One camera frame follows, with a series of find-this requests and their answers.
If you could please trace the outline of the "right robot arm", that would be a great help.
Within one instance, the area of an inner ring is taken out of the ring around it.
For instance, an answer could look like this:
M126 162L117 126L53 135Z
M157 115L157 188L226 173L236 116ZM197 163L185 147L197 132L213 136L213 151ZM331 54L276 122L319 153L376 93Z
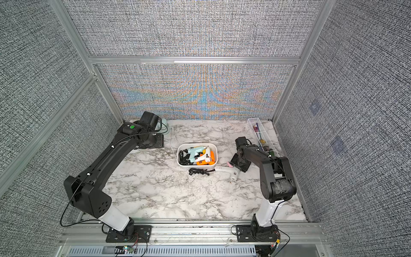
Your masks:
M237 145L231 163L246 173L251 165L259 168L260 189L264 200L253 220L258 228L275 224L274 219L282 204L296 195L290 164L285 157L275 157L257 145Z

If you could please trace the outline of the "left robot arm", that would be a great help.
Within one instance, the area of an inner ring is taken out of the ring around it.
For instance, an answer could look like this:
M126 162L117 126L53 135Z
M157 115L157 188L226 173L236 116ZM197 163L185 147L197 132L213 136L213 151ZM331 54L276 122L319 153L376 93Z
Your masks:
M103 192L107 181L123 159L135 148L157 148L163 143L163 135L156 128L163 127L161 119L135 123L125 122L117 130L112 142L78 176L68 176L64 187L69 198L68 204L93 216L113 230L125 232L132 226L132 219L120 211L109 195Z

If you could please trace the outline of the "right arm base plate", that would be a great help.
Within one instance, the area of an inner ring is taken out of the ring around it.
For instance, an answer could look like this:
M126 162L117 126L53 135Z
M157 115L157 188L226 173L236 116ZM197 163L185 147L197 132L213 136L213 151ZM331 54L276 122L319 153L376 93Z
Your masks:
M244 242L277 242L281 239L277 226L260 227L258 225L239 225L235 227L237 241Z

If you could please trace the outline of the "orange glue gun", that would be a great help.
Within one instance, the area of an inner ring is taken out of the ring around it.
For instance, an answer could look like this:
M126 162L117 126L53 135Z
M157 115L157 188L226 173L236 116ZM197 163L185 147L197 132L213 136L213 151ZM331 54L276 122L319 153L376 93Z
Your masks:
M204 154L201 154L198 158L195 160L196 165L198 166L212 166L216 163L216 158L215 154L213 151L211 151L209 154L204 152Z

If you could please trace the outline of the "mint green glue gun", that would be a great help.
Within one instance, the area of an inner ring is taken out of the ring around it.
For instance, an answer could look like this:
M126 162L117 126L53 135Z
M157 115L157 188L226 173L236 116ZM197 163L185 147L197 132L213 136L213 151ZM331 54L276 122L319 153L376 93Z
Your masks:
M204 150L205 150L205 147L203 146L188 148L187 151L188 151L188 156L189 156L188 157L189 162L194 163L196 156L202 153Z

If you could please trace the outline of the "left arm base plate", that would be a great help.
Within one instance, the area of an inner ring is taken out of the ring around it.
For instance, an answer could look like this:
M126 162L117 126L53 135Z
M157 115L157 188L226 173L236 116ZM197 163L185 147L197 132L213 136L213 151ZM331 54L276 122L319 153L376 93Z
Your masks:
M133 225L124 231L109 229L107 232L106 243L131 243L149 242L152 235L152 226Z

